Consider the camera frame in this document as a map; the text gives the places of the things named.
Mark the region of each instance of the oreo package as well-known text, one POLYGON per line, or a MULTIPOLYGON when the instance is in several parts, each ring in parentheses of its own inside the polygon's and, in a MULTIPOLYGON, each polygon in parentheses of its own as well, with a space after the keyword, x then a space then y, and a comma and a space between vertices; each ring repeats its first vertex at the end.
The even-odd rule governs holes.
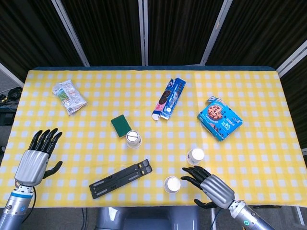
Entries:
POLYGON ((181 78, 169 81, 152 113, 153 120, 157 121, 159 117, 163 117, 166 120, 170 118, 185 85, 186 82, 181 78))
POLYGON ((210 97, 208 102, 210 105, 197 118, 213 136, 222 141, 242 125, 243 121, 220 98, 210 97))

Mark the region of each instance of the plastic snack bag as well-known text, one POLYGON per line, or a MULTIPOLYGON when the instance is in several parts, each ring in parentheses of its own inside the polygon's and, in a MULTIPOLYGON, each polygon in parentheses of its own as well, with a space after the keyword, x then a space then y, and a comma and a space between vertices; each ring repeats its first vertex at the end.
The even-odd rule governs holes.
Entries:
POLYGON ((75 89, 71 80, 56 84, 52 92, 60 98, 68 115, 75 113, 87 104, 87 101, 75 89))

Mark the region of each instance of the robotic finger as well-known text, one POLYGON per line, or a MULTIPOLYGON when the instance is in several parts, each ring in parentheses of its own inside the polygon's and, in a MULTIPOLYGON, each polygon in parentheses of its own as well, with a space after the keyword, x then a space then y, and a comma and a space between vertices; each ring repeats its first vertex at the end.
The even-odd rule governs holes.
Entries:
POLYGON ((205 170, 204 168, 200 166, 195 165, 194 168, 197 169, 199 172, 202 172, 205 178, 207 178, 208 176, 211 176, 211 173, 209 173, 207 170, 205 170))
POLYGON ((52 140, 53 135, 54 135, 57 131, 58 131, 58 128, 55 128, 55 129, 53 129, 53 130, 48 134, 48 136, 46 137, 46 140, 45 140, 45 142, 44 142, 44 144, 43 144, 43 147, 42 147, 42 151, 43 151, 43 152, 44 152, 44 151, 47 151, 47 148, 48 148, 48 146, 49 146, 49 144, 50 144, 50 141, 52 140))
POLYGON ((204 209, 209 209, 209 208, 216 208, 217 205, 214 202, 209 202, 209 203, 203 203, 198 199, 194 199, 194 202, 201 208, 204 209))
POLYGON ((38 140, 38 137, 42 134, 42 130, 39 130, 33 137, 32 141, 31 141, 31 144, 29 146, 29 150, 34 150, 35 147, 36 147, 36 143, 37 143, 37 140, 38 140))
POLYGON ((195 170, 194 168, 182 168, 183 171, 186 171, 187 173, 191 174, 195 180, 197 180, 198 182, 202 182, 204 180, 204 178, 199 175, 195 170))
POLYGON ((43 176, 43 179, 55 174, 59 169, 60 167, 62 166, 63 164, 63 161, 59 161, 56 166, 54 166, 52 169, 50 170, 47 170, 45 173, 44 173, 44 176, 43 176))
POLYGON ((191 182, 193 185, 195 185, 195 186, 198 187, 200 190, 202 190, 202 188, 201 188, 201 183, 200 183, 199 181, 195 180, 194 178, 189 177, 189 176, 182 176, 181 179, 184 180, 184 181, 189 181, 189 182, 191 182))
POLYGON ((54 138, 51 140, 50 144, 46 146, 46 153, 49 155, 48 158, 50 158, 53 150, 54 150, 54 147, 56 146, 56 143, 58 141, 58 139, 62 136, 62 132, 59 132, 58 134, 56 134, 54 136, 54 138))
POLYGON ((40 136, 40 138, 39 138, 39 140, 36 144, 35 150, 37 150, 37 151, 42 150, 45 138, 46 138, 46 136, 48 135, 49 132, 50 132, 50 129, 47 129, 45 132, 43 132, 43 134, 40 136))

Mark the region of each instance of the table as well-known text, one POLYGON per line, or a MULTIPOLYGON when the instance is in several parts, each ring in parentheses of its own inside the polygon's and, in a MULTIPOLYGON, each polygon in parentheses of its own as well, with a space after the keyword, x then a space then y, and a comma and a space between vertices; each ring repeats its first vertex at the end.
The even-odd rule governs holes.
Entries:
POLYGON ((29 71, 0 167, 2 206, 33 134, 58 127, 63 135, 48 169, 60 160, 63 166, 36 187, 37 207, 193 205, 194 198, 207 202, 203 192, 185 181, 175 195, 163 189, 166 177, 186 175, 181 167, 188 166, 186 153, 194 147, 205 151, 201 166, 231 186, 237 199, 307 207, 307 170, 276 71, 82 69, 29 71), (176 77, 186 80, 186 87, 171 118, 156 122, 151 113, 169 79, 176 77), (71 116, 52 93, 53 85, 66 79, 88 101, 71 116), (222 142, 196 118, 212 95, 243 119, 222 142), (139 149, 127 148, 125 139, 117 137, 110 120, 120 114, 139 131, 139 149), (92 199, 89 184, 144 159, 152 173, 92 199))

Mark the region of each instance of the snack package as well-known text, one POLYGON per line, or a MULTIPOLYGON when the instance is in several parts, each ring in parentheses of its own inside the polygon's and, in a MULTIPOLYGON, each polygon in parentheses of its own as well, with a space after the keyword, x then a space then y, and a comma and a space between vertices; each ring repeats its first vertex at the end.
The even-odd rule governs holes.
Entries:
POLYGON ((71 80, 56 84, 52 92, 60 98, 68 115, 73 114, 87 104, 87 101, 75 89, 71 80))
POLYGON ((159 117, 163 117, 168 120, 177 104, 179 97, 186 82, 181 78, 171 79, 162 94, 157 106, 155 107, 152 118, 153 120, 159 120, 159 117))
POLYGON ((242 125, 243 121, 220 98, 211 97, 208 102, 210 105, 197 118, 213 136, 222 141, 242 125))

